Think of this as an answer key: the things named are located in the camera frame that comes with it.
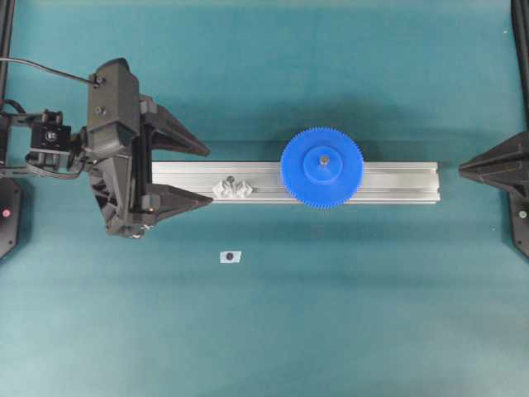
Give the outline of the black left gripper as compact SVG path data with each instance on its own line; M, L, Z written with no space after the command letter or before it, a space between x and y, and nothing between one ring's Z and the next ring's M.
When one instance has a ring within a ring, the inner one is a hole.
M204 157L211 152L152 97L140 95L140 110L141 124L111 122L86 134L85 150L92 163L88 180L106 233L115 237L140 239L155 223L213 201L167 184L152 184L147 142L151 150Z

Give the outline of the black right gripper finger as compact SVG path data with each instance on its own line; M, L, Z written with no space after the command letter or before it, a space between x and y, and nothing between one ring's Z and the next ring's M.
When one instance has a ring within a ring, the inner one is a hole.
M503 164L515 160L528 160L528 131L520 132L492 149L466 161L459 166L459 170L470 170L480 166Z
M508 170L485 174L477 170L460 170L460 176L474 182L501 189L521 198L528 198L528 173L523 170Z

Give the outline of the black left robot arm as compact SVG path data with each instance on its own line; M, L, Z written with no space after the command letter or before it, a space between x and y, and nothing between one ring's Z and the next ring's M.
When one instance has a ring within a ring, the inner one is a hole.
M14 113L2 113L1 130L31 129L25 164L2 165L7 178L30 175L72 180L85 172L105 222L107 234L141 238L158 222L208 206L212 199L167 184L153 182L152 152L182 152L207 156L210 150L191 134L166 108L148 96L140 97L140 130L120 128L107 149L89 146L92 132L73 133L63 124L61 112L25 113L12 102Z

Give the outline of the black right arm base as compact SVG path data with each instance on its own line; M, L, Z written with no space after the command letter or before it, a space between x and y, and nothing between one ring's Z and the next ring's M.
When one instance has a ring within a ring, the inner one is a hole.
M507 197L513 245L528 259L528 198L512 192Z

